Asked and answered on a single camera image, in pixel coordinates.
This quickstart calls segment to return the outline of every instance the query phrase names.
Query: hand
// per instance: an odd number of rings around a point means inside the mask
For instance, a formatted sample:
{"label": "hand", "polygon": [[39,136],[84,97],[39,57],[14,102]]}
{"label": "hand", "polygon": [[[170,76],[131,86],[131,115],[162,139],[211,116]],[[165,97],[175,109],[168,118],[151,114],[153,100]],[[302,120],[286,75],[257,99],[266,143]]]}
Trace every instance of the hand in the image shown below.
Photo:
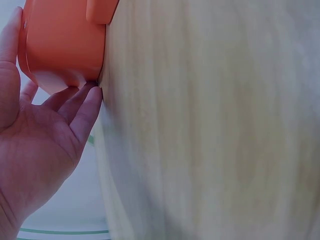
{"label": "hand", "polygon": [[97,119],[102,91],[69,87],[32,105],[38,87],[20,93],[16,68],[22,9],[0,36],[0,236],[13,239],[76,168]]}

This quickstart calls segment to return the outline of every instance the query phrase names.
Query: green stripe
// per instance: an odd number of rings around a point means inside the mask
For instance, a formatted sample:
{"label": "green stripe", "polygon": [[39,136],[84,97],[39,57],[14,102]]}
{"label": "green stripe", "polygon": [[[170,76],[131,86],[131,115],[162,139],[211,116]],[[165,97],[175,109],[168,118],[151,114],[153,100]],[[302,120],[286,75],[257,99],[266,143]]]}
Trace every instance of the green stripe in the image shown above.
{"label": "green stripe", "polygon": [[46,230],[35,230],[28,228],[20,228],[21,232],[34,233],[34,234],[51,234],[51,235],[93,235],[93,234],[108,234],[108,230],[101,231],[46,231]]}
{"label": "green stripe", "polygon": [[27,238],[20,238],[20,237],[18,237],[16,240],[35,240],[35,239],[27,239]]}
{"label": "green stripe", "polygon": [[16,240],[35,240],[35,239],[20,238],[20,237],[18,237]]}
{"label": "green stripe", "polygon": [[88,143],[90,143],[90,144],[92,144],[92,145],[95,144],[95,139],[94,139],[94,137],[93,137],[92,135],[89,136],[89,138],[88,138],[87,141],[88,141]]}

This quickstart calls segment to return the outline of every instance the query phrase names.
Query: wooden board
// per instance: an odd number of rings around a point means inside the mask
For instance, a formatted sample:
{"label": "wooden board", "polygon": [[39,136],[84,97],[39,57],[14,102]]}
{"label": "wooden board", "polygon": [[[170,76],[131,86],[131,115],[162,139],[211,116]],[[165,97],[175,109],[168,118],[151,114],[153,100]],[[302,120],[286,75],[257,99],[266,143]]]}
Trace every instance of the wooden board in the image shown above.
{"label": "wooden board", "polygon": [[320,1],[120,0],[107,34],[114,240],[320,239]]}

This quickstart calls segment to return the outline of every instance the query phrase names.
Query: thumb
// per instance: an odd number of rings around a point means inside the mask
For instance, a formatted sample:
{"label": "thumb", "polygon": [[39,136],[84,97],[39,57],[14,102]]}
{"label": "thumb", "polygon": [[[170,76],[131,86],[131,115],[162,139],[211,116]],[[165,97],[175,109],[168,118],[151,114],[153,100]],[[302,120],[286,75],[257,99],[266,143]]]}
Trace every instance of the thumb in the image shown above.
{"label": "thumb", "polygon": [[20,106],[20,75],[16,67],[22,9],[17,7],[0,35],[0,130],[12,125]]}

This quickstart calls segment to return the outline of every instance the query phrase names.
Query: white surface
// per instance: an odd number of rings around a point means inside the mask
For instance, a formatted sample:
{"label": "white surface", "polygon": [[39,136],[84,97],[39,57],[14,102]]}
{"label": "white surface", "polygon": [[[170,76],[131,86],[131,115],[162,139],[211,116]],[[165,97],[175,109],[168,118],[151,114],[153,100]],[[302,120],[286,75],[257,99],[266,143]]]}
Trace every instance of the white surface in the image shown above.
{"label": "white surface", "polygon": [[[16,6],[24,5],[25,0],[1,0],[0,2],[0,30],[4,27],[11,12]],[[20,72],[21,87],[28,82],[28,78]],[[41,104],[48,94],[39,89],[34,104]],[[22,226],[24,229],[46,231],[103,231],[107,229],[104,204],[101,196],[96,153],[91,144],[87,144],[81,161],[61,189],[42,208],[31,215]],[[41,240],[105,240],[107,233],[91,235],[61,235],[38,234],[21,231],[19,238]]]}

